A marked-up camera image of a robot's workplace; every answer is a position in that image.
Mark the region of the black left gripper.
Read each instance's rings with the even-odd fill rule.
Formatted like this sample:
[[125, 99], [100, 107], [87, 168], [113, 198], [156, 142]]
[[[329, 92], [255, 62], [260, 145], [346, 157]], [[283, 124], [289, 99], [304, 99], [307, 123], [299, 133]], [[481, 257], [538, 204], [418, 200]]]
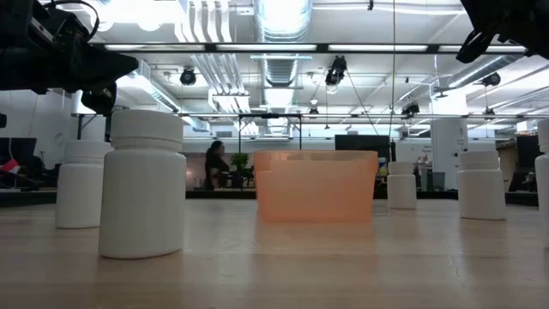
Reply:
[[[136, 70], [138, 60], [89, 45], [98, 26], [87, 30], [75, 14], [59, 8], [65, 4], [96, 10], [84, 0], [0, 0], [0, 91], [79, 88], [86, 91], [85, 107], [111, 115], [114, 82]], [[77, 69], [79, 79], [73, 77]]]

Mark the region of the green potted plant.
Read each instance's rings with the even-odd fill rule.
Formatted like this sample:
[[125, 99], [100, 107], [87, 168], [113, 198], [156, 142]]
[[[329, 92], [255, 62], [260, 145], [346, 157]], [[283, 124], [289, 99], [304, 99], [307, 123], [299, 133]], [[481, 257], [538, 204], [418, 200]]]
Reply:
[[246, 153], [236, 153], [231, 158], [231, 164], [235, 170], [231, 172], [232, 186], [234, 188], [243, 189], [244, 181], [249, 178], [248, 166], [249, 155]]

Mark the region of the white column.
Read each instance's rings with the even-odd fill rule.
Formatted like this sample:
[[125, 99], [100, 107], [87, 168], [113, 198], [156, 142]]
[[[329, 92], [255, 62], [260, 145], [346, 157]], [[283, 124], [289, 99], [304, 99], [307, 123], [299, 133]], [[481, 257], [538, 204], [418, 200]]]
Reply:
[[468, 151], [465, 118], [440, 118], [431, 121], [432, 168], [444, 174], [444, 189], [456, 190], [458, 156]]

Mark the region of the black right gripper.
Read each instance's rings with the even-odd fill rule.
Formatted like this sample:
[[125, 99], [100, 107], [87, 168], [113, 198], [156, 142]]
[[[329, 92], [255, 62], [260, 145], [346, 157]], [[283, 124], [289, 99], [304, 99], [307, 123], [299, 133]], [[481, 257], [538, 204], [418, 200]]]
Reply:
[[527, 56], [549, 58], [549, 0], [461, 0], [473, 31], [462, 58], [478, 58], [493, 39], [525, 48]]

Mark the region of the person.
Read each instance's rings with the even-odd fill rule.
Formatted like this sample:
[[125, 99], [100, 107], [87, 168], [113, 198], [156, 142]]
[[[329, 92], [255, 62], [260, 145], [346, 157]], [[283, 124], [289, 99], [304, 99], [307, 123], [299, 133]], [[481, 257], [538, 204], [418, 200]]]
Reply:
[[222, 141], [213, 142], [206, 152], [205, 186], [208, 191], [214, 191], [226, 185], [226, 175], [229, 166], [224, 162], [225, 146]]

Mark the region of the orange translucent plastic basket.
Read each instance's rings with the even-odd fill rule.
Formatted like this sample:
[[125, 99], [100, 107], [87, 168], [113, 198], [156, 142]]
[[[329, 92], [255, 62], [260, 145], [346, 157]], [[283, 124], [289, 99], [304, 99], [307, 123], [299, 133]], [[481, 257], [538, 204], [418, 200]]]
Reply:
[[375, 151], [257, 151], [258, 215], [269, 222], [369, 222], [377, 170]]

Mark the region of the silver ceiling duct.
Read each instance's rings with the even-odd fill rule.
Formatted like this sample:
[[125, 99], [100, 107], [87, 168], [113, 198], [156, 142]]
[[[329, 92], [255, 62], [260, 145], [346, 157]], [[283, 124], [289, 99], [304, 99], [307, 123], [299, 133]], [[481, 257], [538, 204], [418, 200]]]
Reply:
[[[254, 0], [257, 40], [261, 43], [303, 43], [311, 23], [312, 0]], [[262, 69], [273, 88], [290, 87], [299, 68], [297, 59], [266, 59]]]

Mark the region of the white pill bottle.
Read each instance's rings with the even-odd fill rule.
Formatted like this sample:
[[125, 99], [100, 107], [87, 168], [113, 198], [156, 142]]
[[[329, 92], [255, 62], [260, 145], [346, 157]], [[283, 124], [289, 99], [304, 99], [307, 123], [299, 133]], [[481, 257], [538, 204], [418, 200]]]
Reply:
[[184, 122], [164, 112], [112, 114], [100, 214], [99, 254], [151, 258], [184, 244]]
[[541, 217], [543, 245], [549, 248], [549, 118], [538, 123], [538, 139], [541, 155], [535, 161], [538, 204]]
[[457, 182], [461, 218], [488, 221], [506, 218], [504, 179], [497, 151], [460, 153]]
[[104, 160], [110, 151], [108, 142], [67, 142], [57, 180], [56, 228], [100, 226]]
[[387, 198], [390, 209], [416, 209], [417, 196], [412, 162], [393, 161], [388, 166]]

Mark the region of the black overhead frame bar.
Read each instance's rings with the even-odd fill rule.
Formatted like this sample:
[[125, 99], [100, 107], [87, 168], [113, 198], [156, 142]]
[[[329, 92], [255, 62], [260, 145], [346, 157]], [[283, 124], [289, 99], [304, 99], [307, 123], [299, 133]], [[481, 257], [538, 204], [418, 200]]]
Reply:
[[373, 53], [373, 54], [456, 54], [459, 45], [392, 45], [392, 44], [269, 44], [269, 43], [95, 43], [107, 50], [127, 53]]

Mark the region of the black monitor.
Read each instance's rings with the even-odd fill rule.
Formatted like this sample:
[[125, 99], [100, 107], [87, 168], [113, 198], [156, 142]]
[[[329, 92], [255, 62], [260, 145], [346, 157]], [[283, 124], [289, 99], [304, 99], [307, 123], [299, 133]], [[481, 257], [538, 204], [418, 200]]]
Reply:
[[0, 137], [0, 166], [14, 159], [19, 165], [34, 157], [36, 138]]
[[336, 150], [384, 151], [389, 148], [389, 137], [380, 135], [337, 135]]
[[534, 168], [535, 159], [541, 155], [538, 136], [518, 136], [516, 146], [518, 166], [521, 169]]

